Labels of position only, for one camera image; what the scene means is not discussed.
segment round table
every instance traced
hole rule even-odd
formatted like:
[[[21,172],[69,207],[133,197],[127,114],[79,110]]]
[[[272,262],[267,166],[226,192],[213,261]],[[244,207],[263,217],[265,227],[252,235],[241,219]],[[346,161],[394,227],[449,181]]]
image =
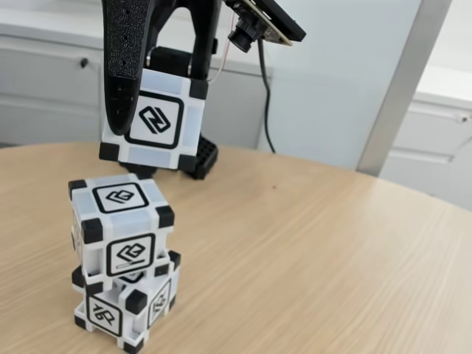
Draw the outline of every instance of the round table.
[[[74,325],[67,182],[125,173],[96,144],[0,150],[2,353],[120,353]],[[221,148],[159,171],[182,253],[143,353],[470,354],[472,215],[359,173]]]

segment camera lens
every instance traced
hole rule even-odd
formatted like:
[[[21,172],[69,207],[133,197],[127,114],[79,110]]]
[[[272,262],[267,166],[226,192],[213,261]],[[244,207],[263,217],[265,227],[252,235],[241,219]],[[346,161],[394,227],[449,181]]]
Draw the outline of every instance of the camera lens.
[[[241,28],[236,28],[232,31],[228,39],[245,53],[251,49],[252,38],[246,32],[242,31]]]
[[[267,25],[249,11],[242,11],[236,28],[232,31],[228,39],[243,52],[247,53],[251,49],[251,44],[262,37]]]

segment white cube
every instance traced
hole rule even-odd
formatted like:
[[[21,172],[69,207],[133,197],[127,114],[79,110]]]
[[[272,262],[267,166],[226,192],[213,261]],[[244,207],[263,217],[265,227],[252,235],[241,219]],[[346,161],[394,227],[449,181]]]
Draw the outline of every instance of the white cube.
[[[110,291],[92,295],[79,267],[72,273],[73,289],[83,295],[74,312],[75,324],[89,332],[98,328],[117,338],[118,347],[127,353],[138,353],[149,339],[149,329],[175,304],[179,272],[178,263],[171,262],[165,274],[138,282],[122,277]]]
[[[115,135],[105,119],[100,158],[193,170],[208,84],[144,69],[131,129]]]
[[[72,242],[88,292],[112,289],[112,279],[168,265],[174,213],[152,179],[134,174],[69,182]]]

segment cube logo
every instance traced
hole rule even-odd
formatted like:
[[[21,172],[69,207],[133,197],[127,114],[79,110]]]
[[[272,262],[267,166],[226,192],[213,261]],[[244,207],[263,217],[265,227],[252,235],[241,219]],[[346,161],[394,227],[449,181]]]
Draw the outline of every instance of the cube logo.
[[[170,280],[166,282],[164,287],[157,293],[149,306],[149,314],[147,317],[147,328],[150,328],[154,322],[161,316],[169,303],[170,297]]]
[[[154,234],[110,242],[106,248],[107,275],[136,273],[147,268],[154,259]]]
[[[141,187],[136,183],[115,184],[94,188],[95,201],[102,213],[124,212],[149,205]]]
[[[184,106],[184,101],[177,97],[141,91],[126,141],[153,148],[177,148]]]
[[[121,337],[122,335],[122,311],[103,300],[87,296],[87,317],[95,326]]]
[[[114,190],[110,192],[110,194],[108,194],[106,198],[109,201],[114,201],[115,203],[124,204],[125,202],[132,199],[133,196],[134,196],[134,193],[128,192],[127,190],[120,190],[119,192]]]
[[[139,116],[152,134],[164,133],[170,128],[170,122],[158,107],[146,107],[139,112]]]

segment stacked cubes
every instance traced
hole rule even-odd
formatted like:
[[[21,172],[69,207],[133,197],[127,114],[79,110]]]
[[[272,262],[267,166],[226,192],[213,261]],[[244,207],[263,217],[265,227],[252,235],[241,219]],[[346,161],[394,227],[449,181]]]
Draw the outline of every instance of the stacked cubes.
[[[136,175],[69,182],[72,245],[83,295],[75,323],[137,353],[176,300],[180,254],[166,248],[174,213],[154,180]]]

